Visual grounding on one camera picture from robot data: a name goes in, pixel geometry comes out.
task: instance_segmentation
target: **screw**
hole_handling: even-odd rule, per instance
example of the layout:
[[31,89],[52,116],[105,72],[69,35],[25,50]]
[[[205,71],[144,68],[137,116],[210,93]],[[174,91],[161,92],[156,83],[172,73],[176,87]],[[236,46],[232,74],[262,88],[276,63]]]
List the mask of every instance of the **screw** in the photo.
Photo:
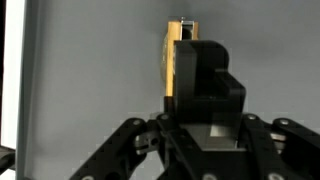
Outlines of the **screw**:
[[169,119],[169,116],[167,114],[163,114],[163,115],[161,115],[161,119],[167,120],[167,119]]
[[140,122],[141,122],[141,121],[140,121],[139,119],[137,119],[137,120],[133,121],[133,124],[134,124],[134,125],[139,125]]
[[248,119],[250,119],[250,120],[255,120],[255,119],[257,119],[257,116],[256,116],[256,115],[253,115],[253,114],[249,114],[249,115],[247,115],[247,117],[248,117]]
[[281,119],[281,120],[280,120],[280,123],[281,123],[282,125],[288,125],[288,124],[289,124],[289,121],[286,120],[286,119]]
[[268,176],[269,180],[284,180],[284,178],[278,173],[270,173]]
[[213,174],[205,174],[203,175],[202,180],[218,180],[218,179]]
[[94,180],[93,176],[85,176],[81,180]]

